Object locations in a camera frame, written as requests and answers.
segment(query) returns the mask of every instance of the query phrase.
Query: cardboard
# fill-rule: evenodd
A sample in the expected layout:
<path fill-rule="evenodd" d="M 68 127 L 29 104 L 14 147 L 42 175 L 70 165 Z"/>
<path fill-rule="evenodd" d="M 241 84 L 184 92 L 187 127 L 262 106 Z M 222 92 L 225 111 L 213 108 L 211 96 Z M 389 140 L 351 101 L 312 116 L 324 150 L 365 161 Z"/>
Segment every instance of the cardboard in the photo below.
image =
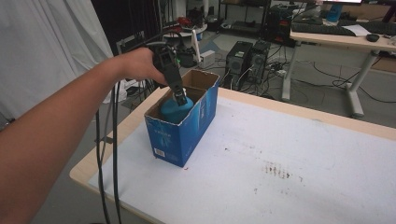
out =
<path fill-rule="evenodd" d="M 153 154 L 156 158 L 183 167 L 216 115 L 219 76 L 190 70 L 183 77 L 183 87 L 194 106 L 179 124 L 163 120 L 160 108 L 172 97 L 168 91 L 145 113 Z"/>

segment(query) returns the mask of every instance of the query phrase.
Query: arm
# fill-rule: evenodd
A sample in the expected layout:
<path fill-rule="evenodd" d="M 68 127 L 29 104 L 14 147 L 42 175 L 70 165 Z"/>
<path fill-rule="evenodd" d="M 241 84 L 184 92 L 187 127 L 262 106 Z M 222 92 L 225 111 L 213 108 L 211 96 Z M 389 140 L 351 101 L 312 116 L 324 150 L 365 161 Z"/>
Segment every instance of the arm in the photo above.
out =
<path fill-rule="evenodd" d="M 99 105 L 127 77 L 165 83 L 152 52 L 137 49 L 96 65 L 0 132 L 0 223 L 34 217 Z"/>

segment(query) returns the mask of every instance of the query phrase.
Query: table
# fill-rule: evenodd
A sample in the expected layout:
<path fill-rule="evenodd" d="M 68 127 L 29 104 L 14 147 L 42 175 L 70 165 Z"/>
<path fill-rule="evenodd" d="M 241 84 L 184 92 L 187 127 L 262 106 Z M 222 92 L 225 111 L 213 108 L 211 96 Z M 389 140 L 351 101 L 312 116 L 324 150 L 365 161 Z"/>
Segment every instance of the table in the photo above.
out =
<path fill-rule="evenodd" d="M 282 100 L 285 102 L 290 100 L 291 74 L 297 59 L 359 67 L 361 70 L 354 81 L 346 84 L 346 93 L 352 104 L 352 116 L 363 117 L 364 113 L 357 89 L 370 70 L 379 51 L 395 51 L 396 46 L 389 45 L 389 40 L 382 36 L 377 42 L 372 43 L 363 36 L 316 35 L 291 31 L 290 38 L 296 40 L 297 43 L 291 58 L 289 71 L 283 79 Z M 318 46 L 305 45 L 303 42 L 316 43 Z"/>

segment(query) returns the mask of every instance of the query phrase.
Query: white desk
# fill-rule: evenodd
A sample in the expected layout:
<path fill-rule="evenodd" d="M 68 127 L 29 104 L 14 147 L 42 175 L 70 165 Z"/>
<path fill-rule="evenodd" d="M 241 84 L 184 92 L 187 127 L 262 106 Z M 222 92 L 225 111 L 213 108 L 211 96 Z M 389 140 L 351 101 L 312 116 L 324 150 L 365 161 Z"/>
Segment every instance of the white desk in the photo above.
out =
<path fill-rule="evenodd" d="M 254 127 L 243 125 L 244 119 L 257 118 L 261 112 L 244 115 L 249 109 L 221 103 L 201 147 L 195 149 L 183 169 L 154 159 L 144 134 L 138 135 L 138 140 L 129 138 L 130 133 L 141 130 L 143 113 L 165 91 L 156 90 L 119 126 L 119 142 L 132 140 L 126 148 L 129 153 L 120 156 L 119 163 L 120 172 L 133 175 L 121 178 L 119 183 L 121 197 L 135 197 L 132 203 L 123 204 L 128 210 L 157 223 L 386 223 L 396 218 L 391 212 L 396 206 L 396 151 L 389 150 L 395 145 L 395 129 L 219 89 L 219 97 L 255 106 L 270 116 L 255 122 L 253 126 L 260 129 L 253 132 Z M 213 130 L 221 116 L 230 116 L 234 128 Z M 290 117 L 304 119 L 304 126 L 314 125 L 327 139 L 316 138 L 315 133 L 311 135 L 298 123 L 289 123 Z M 343 131 L 335 133 L 338 128 Z M 259 138 L 230 139 L 230 135 L 238 133 Z M 363 136 L 362 143 L 376 140 L 360 146 L 353 137 L 360 134 L 369 136 Z M 220 146 L 230 146 L 210 147 L 208 135 L 211 139 L 217 136 Z M 301 151 L 291 147 L 299 139 L 307 144 Z M 323 140 L 332 142 L 333 150 L 323 147 Z M 341 150 L 344 143 L 352 146 L 350 150 Z M 132 162 L 124 166 L 121 160 Z M 82 186 L 96 190 L 89 184 L 96 171 L 93 150 L 70 175 Z M 108 180 L 106 177 L 106 190 L 111 192 Z"/>
<path fill-rule="evenodd" d="M 375 43 L 365 37 L 341 35 L 316 35 L 290 32 L 290 38 L 297 41 L 291 58 L 288 73 L 283 79 L 282 100 L 290 99 L 290 80 L 296 60 L 332 63 L 349 67 L 361 68 L 353 83 L 346 84 L 346 92 L 352 104 L 353 116 L 364 116 L 357 89 L 370 70 L 380 50 L 396 51 L 396 46 L 389 45 L 388 39 L 380 37 Z M 329 47 L 305 45 L 302 42 L 317 43 Z"/>

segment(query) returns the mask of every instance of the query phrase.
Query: gray floor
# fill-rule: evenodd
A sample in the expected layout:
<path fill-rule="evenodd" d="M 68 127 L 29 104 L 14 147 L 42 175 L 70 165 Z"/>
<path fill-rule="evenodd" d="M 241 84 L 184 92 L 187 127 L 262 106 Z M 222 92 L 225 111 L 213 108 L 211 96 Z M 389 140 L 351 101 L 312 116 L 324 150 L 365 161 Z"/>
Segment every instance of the gray floor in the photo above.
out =
<path fill-rule="evenodd" d="M 212 42 L 217 42 L 216 39 L 219 45 L 216 45 L 215 48 L 218 48 L 219 52 L 223 52 L 224 54 L 224 52 L 227 52 L 227 50 L 233 46 L 235 39 L 238 39 L 238 37 L 205 33 L 202 43 L 207 44 L 207 47 L 210 48 L 210 44 L 213 44 Z M 276 45 L 273 45 L 270 55 L 275 51 Z M 286 49 L 286 58 L 288 60 L 291 58 L 292 51 L 293 49 Z M 277 60 L 284 62 L 284 58 L 284 50 L 282 49 L 270 60 L 272 60 L 272 62 L 276 62 Z M 214 67 L 220 68 L 213 68 L 209 71 L 223 76 L 224 65 L 225 62 L 217 62 Z M 316 68 L 337 77 L 340 76 L 339 66 L 317 63 Z M 357 70 L 343 67 L 341 69 L 341 77 L 348 78 L 355 72 L 357 72 Z M 311 62 L 297 63 L 295 73 L 293 75 L 293 81 L 291 82 L 290 104 L 309 107 L 343 117 L 350 117 L 351 109 L 343 89 L 315 87 L 298 81 L 301 80 L 320 85 L 331 85 L 332 81 L 335 79 L 336 78 L 334 77 L 329 77 L 318 72 Z M 270 81 L 268 93 L 276 100 L 279 100 L 280 98 L 281 83 L 282 79 L 280 77 L 273 77 Z M 394 88 L 396 86 L 395 75 L 371 71 L 368 77 L 364 79 L 361 86 L 367 92 L 372 94 L 374 98 L 384 101 L 396 101 L 396 89 Z M 365 113 L 365 116 L 360 118 L 361 120 L 396 128 L 396 104 L 380 103 L 371 99 L 362 91 L 358 91 L 358 93 Z M 130 112 L 128 106 L 124 105 L 120 103 L 119 120 L 124 119 Z M 102 126 L 105 120 L 106 109 L 107 105 L 102 105 L 100 108 L 102 114 Z M 48 199 L 32 223 L 105 223 L 99 195 L 84 189 L 69 177 L 69 171 L 72 167 L 74 167 L 94 147 L 94 126 L 95 122 L 92 120 L 92 124 L 81 140 L 75 154 L 64 168 L 64 171 L 49 194 Z M 108 202 L 107 205 L 109 207 L 113 223 L 116 223 L 117 219 L 114 203 Z M 121 211 L 121 215 L 124 223 L 147 223 L 142 218 L 136 217 L 124 210 Z"/>

